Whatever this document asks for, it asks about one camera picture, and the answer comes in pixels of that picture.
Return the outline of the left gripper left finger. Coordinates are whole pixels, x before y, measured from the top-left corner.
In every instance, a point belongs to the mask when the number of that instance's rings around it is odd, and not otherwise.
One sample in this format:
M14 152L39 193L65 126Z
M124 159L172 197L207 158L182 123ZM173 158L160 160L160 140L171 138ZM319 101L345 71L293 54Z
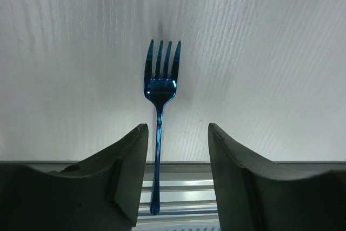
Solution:
M137 224L148 126L62 171L1 164L1 230L131 230Z

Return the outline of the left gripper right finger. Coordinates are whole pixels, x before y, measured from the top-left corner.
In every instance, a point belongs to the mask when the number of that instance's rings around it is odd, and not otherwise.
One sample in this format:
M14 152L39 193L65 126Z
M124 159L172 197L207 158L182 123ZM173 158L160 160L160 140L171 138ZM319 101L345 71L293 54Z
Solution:
M345 171L297 171L208 126L221 230L345 230Z

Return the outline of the blue metallic fork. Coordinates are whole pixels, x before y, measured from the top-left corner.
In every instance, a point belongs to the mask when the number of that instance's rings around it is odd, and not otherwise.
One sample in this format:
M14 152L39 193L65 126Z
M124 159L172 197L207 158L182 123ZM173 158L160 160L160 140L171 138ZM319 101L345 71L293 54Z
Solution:
M154 56L154 41L149 44L144 68L144 96L154 105L156 109L156 145L154 179L152 185L150 214L157 215L160 211L160 184L159 171L161 159L162 121L164 106L172 100L177 91L179 61L181 56L181 41L178 42L171 72L168 72L172 42L169 42L165 54L164 66L161 69L163 41L160 41L155 70L152 69Z

